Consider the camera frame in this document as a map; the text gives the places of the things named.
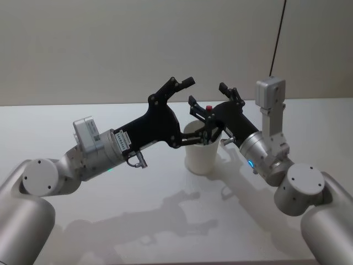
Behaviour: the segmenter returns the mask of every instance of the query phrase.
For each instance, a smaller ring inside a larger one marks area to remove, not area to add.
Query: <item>white joint cap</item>
[[[22,181],[26,191],[36,196],[53,195],[62,184],[57,167],[49,159],[30,161],[23,171]]]

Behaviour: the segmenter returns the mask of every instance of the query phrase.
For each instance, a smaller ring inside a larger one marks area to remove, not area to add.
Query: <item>metal bracket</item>
[[[272,155],[277,158],[286,157],[289,153],[289,145],[282,132],[285,93],[284,79],[269,77],[256,83],[255,104],[261,107],[263,115],[262,134]]]
[[[136,164],[131,164],[129,163],[129,159],[126,160],[126,163],[130,166],[130,167],[142,167],[142,168],[146,168],[147,167],[147,163],[146,160],[143,158],[143,154],[141,153],[141,151],[137,151],[136,152],[136,157],[138,159],[138,163]]]

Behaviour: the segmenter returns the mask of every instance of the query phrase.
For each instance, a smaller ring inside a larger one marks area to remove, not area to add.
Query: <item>black mount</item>
[[[202,141],[198,132],[192,134],[180,132],[178,119],[167,105],[168,99],[174,93],[193,84],[195,81],[192,77],[181,83],[171,77],[155,94],[148,97],[148,110],[145,115],[114,130],[122,154],[127,160],[139,154],[141,149],[158,141],[165,141],[175,149]]]
[[[204,145],[214,142],[222,133],[224,129],[224,123],[216,119],[212,109],[204,109],[199,106],[196,99],[193,96],[189,96],[190,114],[205,125],[196,130],[195,133],[202,136],[202,142]]]

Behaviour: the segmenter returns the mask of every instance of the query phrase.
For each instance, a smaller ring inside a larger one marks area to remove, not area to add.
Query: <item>label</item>
[[[122,130],[120,130],[115,134],[115,138],[117,140],[117,143],[119,144],[121,152],[130,149],[131,141],[129,135],[127,134],[127,131],[123,132]]]

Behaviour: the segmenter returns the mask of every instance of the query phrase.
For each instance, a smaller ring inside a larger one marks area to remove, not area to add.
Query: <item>cylindrical joint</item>
[[[353,198],[330,175],[322,174],[324,204],[304,214],[302,235],[321,265],[352,265]]]
[[[321,172],[307,164],[294,164],[275,193],[275,204],[285,214],[299,216],[322,196]]]
[[[117,144],[113,130],[108,130],[99,135],[102,145],[99,149],[86,154],[79,169],[79,178],[87,181],[121,163],[125,159]]]
[[[266,183],[273,187],[280,185],[288,168],[293,165],[289,158],[279,161],[271,154],[271,150],[266,145],[261,131],[251,134],[243,142],[239,150]]]
[[[33,264],[54,227],[53,206],[20,192],[26,162],[0,187],[0,264]]]

